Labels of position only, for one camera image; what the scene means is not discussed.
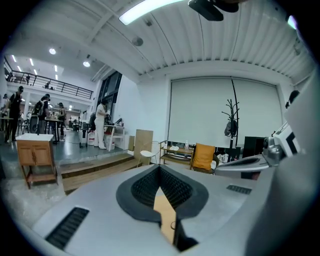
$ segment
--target metal railing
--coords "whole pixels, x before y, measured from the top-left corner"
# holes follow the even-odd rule
[[[11,83],[18,83],[22,85],[45,88],[51,91],[62,92],[65,94],[70,94],[89,100],[91,99],[93,93],[92,90],[87,90],[66,82],[50,79],[40,75],[34,75],[31,73],[15,71],[12,69],[6,80]]]

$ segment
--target wooden platform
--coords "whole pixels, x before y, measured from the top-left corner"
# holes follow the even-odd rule
[[[138,160],[130,154],[119,154],[103,160],[66,164],[60,167],[66,195],[91,181],[136,168]]]

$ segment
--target white pants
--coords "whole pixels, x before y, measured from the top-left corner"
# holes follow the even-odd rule
[[[105,125],[105,120],[94,120],[95,124],[95,133],[94,133],[94,146],[104,149],[104,136],[105,136],[105,130],[104,130],[104,125]]]

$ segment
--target backpack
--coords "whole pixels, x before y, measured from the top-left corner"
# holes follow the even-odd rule
[[[35,104],[32,114],[37,116],[42,116],[43,113],[44,113],[44,103],[39,100]]]

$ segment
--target person in black clothes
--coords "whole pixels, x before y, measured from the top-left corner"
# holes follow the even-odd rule
[[[29,80],[30,80],[30,75],[29,74],[26,76],[25,80],[26,80],[26,84],[29,85]]]
[[[64,140],[65,139],[64,126],[65,126],[66,111],[62,102],[59,103],[59,107],[60,108],[59,108],[58,120],[61,122],[58,122],[58,127],[60,127],[60,138],[61,140]]]
[[[24,91],[23,86],[20,86],[18,88],[18,91],[14,94],[12,94],[10,98],[10,111],[9,111],[9,118],[12,118],[12,120],[9,121],[9,129],[6,130],[6,135],[4,142],[8,143],[8,139],[10,134],[12,133],[11,136],[11,141],[16,140],[16,131],[18,127],[18,119],[19,119],[19,114],[20,114],[20,103],[22,101],[22,93]]]
[[[49,101],[50,101],[50,94],[46,94],[41,98],[43,102],[43,111],[42,114],[39,115],[39,133],[45,134],[45,119],[49,117]]]

